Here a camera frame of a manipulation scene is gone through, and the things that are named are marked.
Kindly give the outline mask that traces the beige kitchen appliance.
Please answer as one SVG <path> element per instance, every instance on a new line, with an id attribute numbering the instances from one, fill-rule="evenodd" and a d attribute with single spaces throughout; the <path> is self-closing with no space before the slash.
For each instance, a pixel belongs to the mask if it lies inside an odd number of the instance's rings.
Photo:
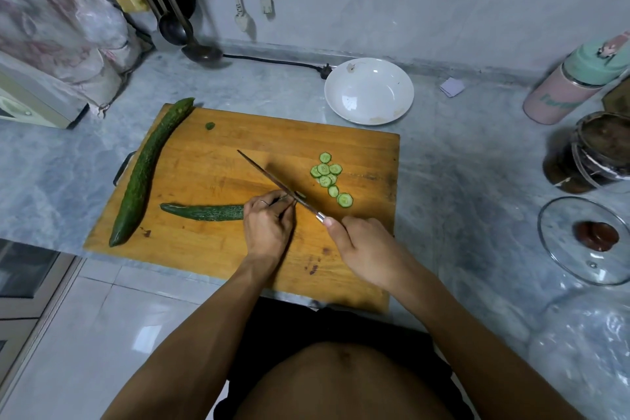
<path id="1" fill-rule="evenodd" d="M 87 108 L 65 82 L 0 51 L 0 120 L 67 129 Z"/>

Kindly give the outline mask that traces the wooden cutting board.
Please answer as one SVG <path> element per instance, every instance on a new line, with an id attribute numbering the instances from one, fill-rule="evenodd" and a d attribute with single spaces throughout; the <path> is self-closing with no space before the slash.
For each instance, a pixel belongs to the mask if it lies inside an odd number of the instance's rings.
<path id="1" fill-rule="evenodd" d="M 205 124 L 215 122 L 211 131 Z M 394 231 L 399 135 L 197 107 L 164 145 L 143 220 L 130 239 L 109 247 L 115 217 L 128 185 L 131 162 L 88 235 L 83 248 L 220 280 L 228 279 L 246 254 L 242 221 L 203 222 L 160 209 L 184 205 L 242 204 L 276 186 L 241 157 L 244 152 L 326 215 L 376 218 Z M 343 172 L 342 192 L 353 206 L 341 208 L 309 171 L 329 152 Z"/>

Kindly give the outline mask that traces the floral patterned cloth cover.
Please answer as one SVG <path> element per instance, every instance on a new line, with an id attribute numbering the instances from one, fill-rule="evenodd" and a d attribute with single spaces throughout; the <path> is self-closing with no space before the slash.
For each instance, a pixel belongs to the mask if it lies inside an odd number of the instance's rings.
<path id="1" fill-rule="evenodd" d="M 94 113 L 114 101 L 142 49 L 106 0 L 0 0 L 0 66 L 77 96 Z"/>

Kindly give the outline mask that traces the partly cut green cucumber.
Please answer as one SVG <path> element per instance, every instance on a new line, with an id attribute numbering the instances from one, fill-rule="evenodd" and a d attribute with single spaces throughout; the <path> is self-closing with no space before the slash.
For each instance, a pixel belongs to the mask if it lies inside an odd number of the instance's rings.
<path id="1" fill-rule="evenodd" d="M 196 221 L 236 221 L 243 220 L 244 208 L 241 204 L 184 205 L 163 202 L 160 209 L 166 213 Z"/>

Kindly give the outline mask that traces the steel kitchen knife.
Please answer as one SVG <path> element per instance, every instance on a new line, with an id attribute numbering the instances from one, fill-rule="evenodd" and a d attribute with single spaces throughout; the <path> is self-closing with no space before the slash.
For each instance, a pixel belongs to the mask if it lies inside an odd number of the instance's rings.
<path id="1" fill-rule="evenodd" d="M 237 153 L 239 153 L 241 155 L 241 157 L 243 159 L 245 159 L 248 164 L 250 164 L 252 167 L 254 167 L 259 173 L 261 173 L 264 177 L 266 177 L 268 180 L 270 180 L 274 185 L 276 185 L 280 190 L 282 190 L 284 193 L 286 193 L 287 195 L 291 196 L 294 198 L 295 201 L 297 201 L 298 204 L 302 205 L 305 209 L 307 209 L 308 211 L 310 211 L 318 221 L 320 221 L 321 223 L 324 223 L 326 215 L 321 212 L 319 209 L 316 209 L 315 207 L 313 207 L 312 205 L 310 205 L 310 203 L 308 203 L 306 201 L 306 198 L 304 196 L 302 196 L 300 193 L 296 192 L 295 190 L 291 189 L 289 186 L 287 186 L 286 184 L 284 184 L 282 181 L 280 181 L 277 177 L 275 177 L 273 174 L 271 174 L 270 172 L 268 172 L 267 170 L 265 170 L 263 167 L 259 166 L 254 160 L 250 159 L 245 153 L 243 153 L 240 150 L 237 150 Z"/>

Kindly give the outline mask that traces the person's left hand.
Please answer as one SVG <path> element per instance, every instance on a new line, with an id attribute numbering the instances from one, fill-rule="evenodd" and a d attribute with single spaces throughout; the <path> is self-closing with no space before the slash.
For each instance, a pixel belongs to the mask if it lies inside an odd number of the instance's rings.
<path id="1" fill-rule="evenodd" d="M 254 213 L 253 198 L 247 201 L 243 208 L 247 259 L 262 261 L 265 265 L 276 268 L 285 254 L 295 228 L 295 208 L 292 213 L 286 212 L 282 218 Z"/>

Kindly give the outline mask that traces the clear plastic bag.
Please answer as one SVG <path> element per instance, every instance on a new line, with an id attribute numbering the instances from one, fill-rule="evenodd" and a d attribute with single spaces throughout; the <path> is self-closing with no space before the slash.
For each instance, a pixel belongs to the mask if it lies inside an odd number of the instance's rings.
<path id="1" fill-rule="evenodd" d="M 550 304 L 527 359 L 589 420 L 630 420 L 630 291 L 585 289 Z"/>

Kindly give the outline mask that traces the grey lower cabinet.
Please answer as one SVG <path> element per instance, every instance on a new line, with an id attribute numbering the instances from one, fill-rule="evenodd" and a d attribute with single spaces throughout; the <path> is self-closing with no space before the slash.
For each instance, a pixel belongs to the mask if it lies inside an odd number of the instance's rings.
<path id="1" fill-rule="evenodd" d="M 81 261 L 74 254 L 0 239 L 0 398 Z"/>

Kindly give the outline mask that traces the pile of cucumber slices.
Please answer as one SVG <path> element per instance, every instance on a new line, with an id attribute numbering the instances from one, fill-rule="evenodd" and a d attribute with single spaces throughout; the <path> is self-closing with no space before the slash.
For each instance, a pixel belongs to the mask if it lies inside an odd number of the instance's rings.
<path id="1" fill-rule="evenodd" d="M 342 192 L 338 186 L 338 178 L 343 168 L 339 163 L 333 163 L 333 157 L 329 152 L 322 152 L 318 157 L 318 164 L 313 165 L 309 171 L 312 178 L 325 188 L 329 197 L 335 199 L 338 206 L 349 209 L 354 200 L 350 193 Z"/>

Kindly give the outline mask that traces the whole long green cucumber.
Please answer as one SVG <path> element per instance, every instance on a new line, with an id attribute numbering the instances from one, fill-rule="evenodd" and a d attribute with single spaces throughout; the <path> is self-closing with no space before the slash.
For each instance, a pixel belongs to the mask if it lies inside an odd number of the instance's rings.
<path id="1" fill-rule="evenodd" d="M 139 227 L 149 200 L 153 176 L 161 151 L 175 129 L 193 112 L 194 97 L 174 103 L 151 132 L 137 156 L 116 216 L 109 247 L 126 243 Z"/>

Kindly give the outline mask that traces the person's right forearm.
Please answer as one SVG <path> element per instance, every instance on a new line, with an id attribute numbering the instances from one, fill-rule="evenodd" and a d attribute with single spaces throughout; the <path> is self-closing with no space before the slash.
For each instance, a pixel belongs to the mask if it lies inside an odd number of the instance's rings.
<path id="1" fill-rule="evenodd" d="M 422 265 L 387 265 L 366 279 L 426 327 L 482 420 L 585 420 Z"/>

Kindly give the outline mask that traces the white shallow plate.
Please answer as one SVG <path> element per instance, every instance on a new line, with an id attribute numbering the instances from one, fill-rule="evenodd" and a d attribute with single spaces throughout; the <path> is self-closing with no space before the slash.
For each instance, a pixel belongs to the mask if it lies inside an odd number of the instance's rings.
<path id="1" fill-rule="evenodd" d="M 348 122 L 380 126 L 403 117 L 414 102 L 414 84 L 399 66 L 356 58 L 336 66 L 325 82 L 325 99 Z"/>

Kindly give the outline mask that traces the pink bottle with green lid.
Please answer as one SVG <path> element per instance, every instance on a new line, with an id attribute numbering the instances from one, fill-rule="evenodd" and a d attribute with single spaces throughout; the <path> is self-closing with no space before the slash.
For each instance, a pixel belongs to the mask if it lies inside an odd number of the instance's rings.
<path id="1" fill-rule="evenodd" d="M 526 97 L 523 111 L 539 124 L 557 124 L 628 69 L 630 29 L 585 42 Z"/>

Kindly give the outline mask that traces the glass jar with dark contents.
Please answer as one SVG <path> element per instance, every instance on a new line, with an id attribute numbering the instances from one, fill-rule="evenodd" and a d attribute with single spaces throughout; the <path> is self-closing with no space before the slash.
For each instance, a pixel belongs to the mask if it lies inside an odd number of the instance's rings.
<path id="1" fill-rule="evenodd" d="M 582 117 L 565 145 L 546 156 L 542 170 L 565 193 L 630 193 L 630 115 L 600 111 Z"/>

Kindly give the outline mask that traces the person's left forearm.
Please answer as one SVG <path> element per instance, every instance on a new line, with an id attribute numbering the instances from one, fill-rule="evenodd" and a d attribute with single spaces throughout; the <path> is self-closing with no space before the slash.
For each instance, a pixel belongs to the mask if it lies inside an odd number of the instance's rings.
<path id="1" fill-rule="evenodd" d="M 279 258 L 247 255 L 236 272 L 158 345 L 101 420 L 205 420 Z"/>

